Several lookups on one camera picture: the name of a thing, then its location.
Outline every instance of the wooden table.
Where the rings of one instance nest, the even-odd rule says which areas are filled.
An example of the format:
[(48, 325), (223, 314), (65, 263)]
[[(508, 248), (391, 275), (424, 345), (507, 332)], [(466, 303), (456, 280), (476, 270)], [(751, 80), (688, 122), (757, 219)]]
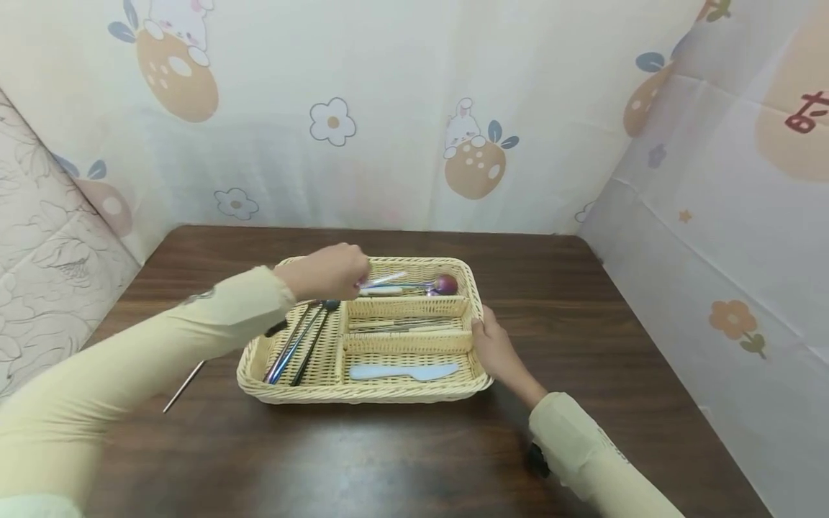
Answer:
[[(182, 227), (90, 343), (251, 266), (340, 241), (466, 261), (530, 371), (579, 401), (686, 516), (768, 516), (574, 236)], [(501, 386), (444, 404), (273, 406), (239, 389), (238, 360), (208, 363), (170, 414), (177, 385), (114, 427), (89, 516), (594, 516), (526, 469), (528, 412)]]

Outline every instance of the left hand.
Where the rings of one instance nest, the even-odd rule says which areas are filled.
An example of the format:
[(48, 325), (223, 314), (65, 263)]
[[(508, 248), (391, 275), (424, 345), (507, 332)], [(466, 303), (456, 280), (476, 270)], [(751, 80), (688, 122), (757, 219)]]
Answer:
[(371, 272), (368, 256), (355, 244), (340, 243), (274, 268), (298, 301), (352, 300)]

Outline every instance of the wicker basket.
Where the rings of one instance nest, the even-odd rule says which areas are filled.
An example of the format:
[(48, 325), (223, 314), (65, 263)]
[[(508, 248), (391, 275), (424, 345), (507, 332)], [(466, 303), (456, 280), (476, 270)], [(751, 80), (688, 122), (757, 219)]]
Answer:
[[(298, 258), (286, 259), (284, 263)], [(293, 326), (305, 307), (288, 314), (288, 329), (271, 338), (259, 336), (245, 348), (236, 371), (244, 392), (270, 404), (289, 403), (434, 403), (467, 398), (491, 383), (473, 350), (471, 324), (482, 315), (481, 299), (472, 270), (458, 259), (417, 257), (371, 258), (372, 277), (399, 271), (407, 273), (403, 282), (423, 282), (440, 274), (458, 280), (458, 294), (452, 297), (401, 296), (358, 298), (344, 302), (333, 312), (313, 350), (311, 361), (298, 387), (290, 386), (305, 353), (320, 326), (315, 321), (297, 349), (279, 382), (264, 383), (265, 372), (282, 351)], [(317, 311), (312, 309), (308, 319)], [(450, 317), (451, 329), (417, 333), (350, 333), (351, 324), (400, 317)], [(352, 380), (353, 365), (427, 366), (457, 363), (453, 374), (432, 381), (416, 381), (409, 376), (374, 380)]]

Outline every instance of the long sleeve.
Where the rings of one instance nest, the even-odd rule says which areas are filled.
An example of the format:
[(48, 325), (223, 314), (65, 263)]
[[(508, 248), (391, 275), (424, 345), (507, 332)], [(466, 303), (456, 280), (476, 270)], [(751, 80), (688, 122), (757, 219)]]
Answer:
[(530, 430), (561, 483), (605, 518), (682, 517), (567, 394), (547, 395), (530, 414)]
[(109, 424), (199, 361), (239, 349), (281, 322), (295, 302), (279, 278), (258, 267), (23, 386), (0, 407), (0, 516), (31, 495), (62, 496), (83, 508)]

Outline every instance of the white wall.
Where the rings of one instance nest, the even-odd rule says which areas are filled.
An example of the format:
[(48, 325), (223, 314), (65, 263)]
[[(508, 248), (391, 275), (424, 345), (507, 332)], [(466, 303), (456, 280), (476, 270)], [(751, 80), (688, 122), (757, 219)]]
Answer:
[(580, 231), (781, 518), (829, 509), (829, 116), (786, 125), (829, 90), (826, 27), (804, 1), (698, 22)]

